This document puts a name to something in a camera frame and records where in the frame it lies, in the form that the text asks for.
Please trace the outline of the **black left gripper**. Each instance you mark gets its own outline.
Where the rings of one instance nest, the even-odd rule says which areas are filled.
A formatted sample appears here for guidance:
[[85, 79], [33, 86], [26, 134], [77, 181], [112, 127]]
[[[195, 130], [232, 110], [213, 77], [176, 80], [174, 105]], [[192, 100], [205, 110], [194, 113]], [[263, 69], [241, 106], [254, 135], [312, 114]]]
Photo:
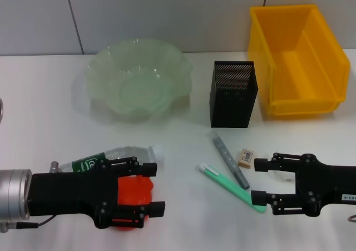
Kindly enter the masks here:
[[30, 216], [84, 214], [100, 229], [143, 228], [146, 217], [164, 216], [165, 202], [117, 205], [117, 177], [153, 177], [156, 173], [156, 163], [140, 164], [132, 156], [102, 162], [85, 172], [34, 174], [30, 183]]

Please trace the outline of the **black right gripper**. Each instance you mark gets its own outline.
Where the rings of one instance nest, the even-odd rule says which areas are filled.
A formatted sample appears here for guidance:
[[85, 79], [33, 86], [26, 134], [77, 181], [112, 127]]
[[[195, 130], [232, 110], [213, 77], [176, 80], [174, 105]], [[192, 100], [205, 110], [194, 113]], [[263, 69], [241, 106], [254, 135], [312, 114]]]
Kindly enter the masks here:
[[254, 159], [259, 172], [285, 171], [296, 173], [295, 194], [251, 192], [253, 205], [271, 206], [274, 215], [319, 216], [329, 204], [355, 204], [355, 167], [326, 165], [315, 155], [292, 155], [275, 152], [270, 160]]

